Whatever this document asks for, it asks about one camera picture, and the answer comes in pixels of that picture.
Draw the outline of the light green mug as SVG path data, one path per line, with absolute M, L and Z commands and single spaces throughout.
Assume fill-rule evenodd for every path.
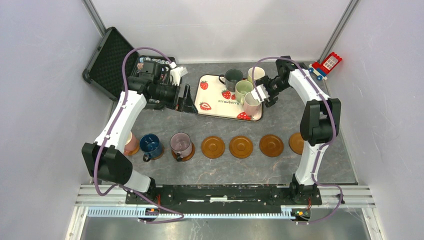
M 253 90 L 253 84 L 248 80 L 241 80 L 235 86 L 235 98 L 243 105 L 245 95 Z

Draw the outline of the brown grooved wooden coaster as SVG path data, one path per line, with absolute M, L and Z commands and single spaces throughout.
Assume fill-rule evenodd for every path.
M 196 151 L 195 145 L 193 142 L 191 142 L 189 147 L 182 151 L 177 151 L 172 148 L 171 154 L 177 162 L 186 162 L 195 155 L 195 151 Z
M 217 159 L 225 152 L 225 143 L 218 136 L 206 137 L 201 143 L 201 151 L 209 159 Z
M 304 150 L 304 140 L 300 132 L 293 133 L 288 140 L 290 149 L 297 155 L 302 155 Z
M 253 152 L 253 148 L 253 142 L 243 135 L 235 136 L 229 142 L 230 153 L 238 159 L 249 157 Z
M 274 134 L 264 135 L 259 142 L 260 151 L 267 157 L 278 157 L 284 151 L 283 141 Z

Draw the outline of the white strawberry print tray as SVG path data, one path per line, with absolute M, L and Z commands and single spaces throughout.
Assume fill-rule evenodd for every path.
M 200 77 L 195 106 L 199 115 L 248 122 L 258 122 L 263 117 L 263 106 L 254 115 L 248 115 L 241 101 L 241 94 L 230 91 L 218 75 Z

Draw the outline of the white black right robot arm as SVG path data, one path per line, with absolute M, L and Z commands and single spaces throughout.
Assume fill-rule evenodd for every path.
M 325 151 L 339 132 L 341 102 L 325 94 L 312 80 L 306 68 L 289 56 L 273 57 L 278 75 L 254 80 L 254 99 L 273 106 L 282 91 L 293 88 L 300 96 L 304 110 L 300 121 L 303 150 L 298 169 L 289 185 L 288 198 L 302 204 L 318 195 L 318 170 Z

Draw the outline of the dark walnut coaster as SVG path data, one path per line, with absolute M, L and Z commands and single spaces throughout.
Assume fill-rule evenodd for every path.
M 164 155 L 164 153 L 165 153 L 165 147 L 162 145 L 162 151 L 161 151 L 161 153 L 160 153 L 160 155 L 158 155 L 157 157 L 155 157 L 155 158 L 151 158 L 151 157 L 148 157 L 147 159 L 150 161 L 150 160 L 157 160 L 157 159 L 160 159 L 163 155 Z

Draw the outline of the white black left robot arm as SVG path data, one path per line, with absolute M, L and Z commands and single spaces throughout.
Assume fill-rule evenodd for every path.
M 157 190 L 153 179 L 134 170 L 124 155 L 125 145 L 136 118 L 149 100 L 157 100 L 169 109 L 197 113 L 190 86 L 182 85 L 186 67 L 175 62 L 160 64 L 146 60 L 141 71 L 124 78 L 117 106 L 100 135 L 81 149 L 89 175 L 97 186 L 107 181 L 137 191 L 145 204 L 153 203 Z

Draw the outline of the lilac mug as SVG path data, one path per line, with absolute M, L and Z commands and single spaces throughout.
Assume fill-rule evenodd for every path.
M 170 139 L 171 149 L 176 151 L 183 151 L 187 149 L 192 143 L 190 136 L 185 132 L 178 132 Z

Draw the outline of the yellow-green mug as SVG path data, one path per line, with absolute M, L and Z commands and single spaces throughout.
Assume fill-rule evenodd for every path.
M 247 72 L 247 80 L 253 84 L 253 81 L 259 80 L 266 75 L 265 70 L 261 67 L 251 67 Z

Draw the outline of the dark blue mug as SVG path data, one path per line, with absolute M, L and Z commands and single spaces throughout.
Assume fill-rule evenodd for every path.
M 162 143 L 159 137 L 153 133 L 145 134 L 139 141 L 139 148 L 143 152 L 143 161 L 147 158 L 156 158 L 162 152 Z

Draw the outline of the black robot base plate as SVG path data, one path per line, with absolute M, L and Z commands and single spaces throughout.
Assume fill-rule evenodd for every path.
M 319 189 L 293 184 L 156 185 L 144 194 L 183 214 L 271 214 L 282 206 L 320 206 Z

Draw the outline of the pale pink white mug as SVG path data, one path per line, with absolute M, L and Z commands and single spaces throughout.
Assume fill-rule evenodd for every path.
M 253 95 L 248 92 L 244 96 L 243 110 L 248 116 L 254 116 L 261 108 L 261 103 L 254 99 Z

